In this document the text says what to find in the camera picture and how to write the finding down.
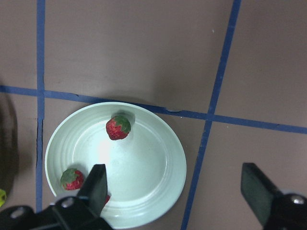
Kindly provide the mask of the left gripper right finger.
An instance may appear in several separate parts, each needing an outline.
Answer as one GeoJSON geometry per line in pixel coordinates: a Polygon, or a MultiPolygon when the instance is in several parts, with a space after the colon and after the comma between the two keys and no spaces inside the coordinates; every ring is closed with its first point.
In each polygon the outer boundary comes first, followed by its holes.
{"type": "Polygon", "coordinates": [[[256,164],[242,164],[240,190],[264,230],[307,228],[307,197],[281,191],[256,164]]]}

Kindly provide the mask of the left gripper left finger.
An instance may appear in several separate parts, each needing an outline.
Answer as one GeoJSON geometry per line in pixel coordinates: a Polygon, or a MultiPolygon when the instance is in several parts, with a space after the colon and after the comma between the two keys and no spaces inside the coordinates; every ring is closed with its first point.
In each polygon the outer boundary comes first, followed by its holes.
{"type": "Polygon", "coordinates": [[[106,166],[91,169],[77,195],[65,196],[41,212],[13,206],[0,212],[2,230],[111,230],[101,212],[107,202],[106,166]]]}

